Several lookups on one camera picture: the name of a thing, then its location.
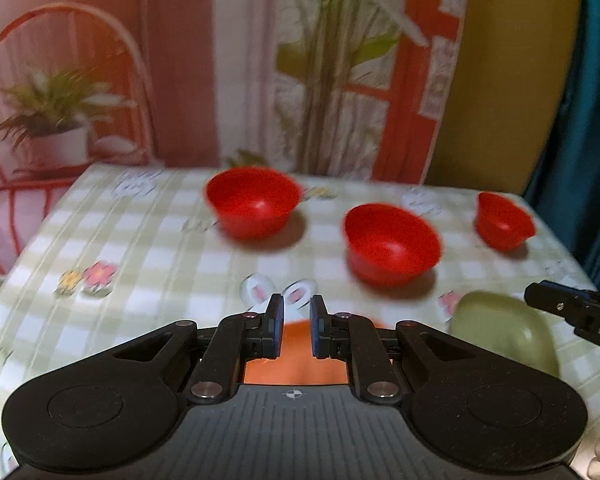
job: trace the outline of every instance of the teal curtain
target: teal curtain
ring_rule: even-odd
[[[525,198],[600,289],[600,0],[582,0],[562,103]]]

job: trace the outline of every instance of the checkered tablecloth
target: checkered tablecloth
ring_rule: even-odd
[[[285,232],[238,244],[222,236],[203,203],[211,174],[98,165],[65,194],[0,290],[0,411],[17,386],[48,370],[177,319],[215,326],[245,310],[238,289],[254,272],[269,276],[278,290],[315,280],[332,313],[354,312],[391,327],[415,319],[440,330],[446,315],[438,298],[452,290],[521,294],[530,282],[545,278],[591,288],[538,218],[538,234],[523,253],[505,257],[485,246],[472,225],[475,191],[302,176],[298,182],[308,189],[307,200]],[[350,275],[340,225],[351,207],[366,202],[402,205],[435,225],[444,255],[434,272],[391,294]],[[71,295],[57,294],[65,272],[96,262],[117,267],[106,294],[89,295],[83,284]],[[289,314],[308,317],[308,309]],[[589,431],[574,461],[583,474],[600,435],[600,348],[546,316],[561,376],[589,407]],[[0,428],[0,476],[4,444]]]

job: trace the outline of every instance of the green object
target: green object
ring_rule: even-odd
[[[477,290],[459,301],[449,333],[554,377],[560,377],[551,330],[524,301]]]
[[[306,78],[306,52],[302,49],[302,41],[278,45],[276,70],[302,83],[304,82]]]
[[[395,34],[380,34],[379,36],[368,38],[368,40],[363,41],[356,53],[353,65],[384,56],[398,43],[399,39]]]
[[[242,166],[263,166],[266,168],[269,165],[266,158],[249,150],[237,150],[237,155],[235,157],[228,156],[226,161],[232,168]]]
[[[28,69],[25,82],[0,88],[13,114],[0,123],[13,149],[24,140],[68,132],[96,121],[111,122],[109,112],[136,104],[122,95],[108,93],[110,84],[93,82],[81,70],[47,74]]]

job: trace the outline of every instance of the pink flower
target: pink flower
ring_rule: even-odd
[[[438,304],[442,307],[448,316],[453,316],[456,312],[456,306],[462,300],[462,294],[452,290],[446,294],[443,294],[438,298]]]
[[[97,262],[83,272],[84,284],[89,288],[109,285],[117,270],[113,264]]]

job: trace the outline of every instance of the red bowl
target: red bowl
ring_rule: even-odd
[[[436,231],[416,215],[388,204],[363,204],[344,219],[350,269],[371,285],[404,285],[442,257]]]
[[[495,193],[478,195],[475,230],[497,251],[512,251],[536,234],[529,214],[508,198]]]
[[[205,188],[222,230],[233,238],[262,238],[280,231],[300,203],[300,187],[269,168],[233,168]]]

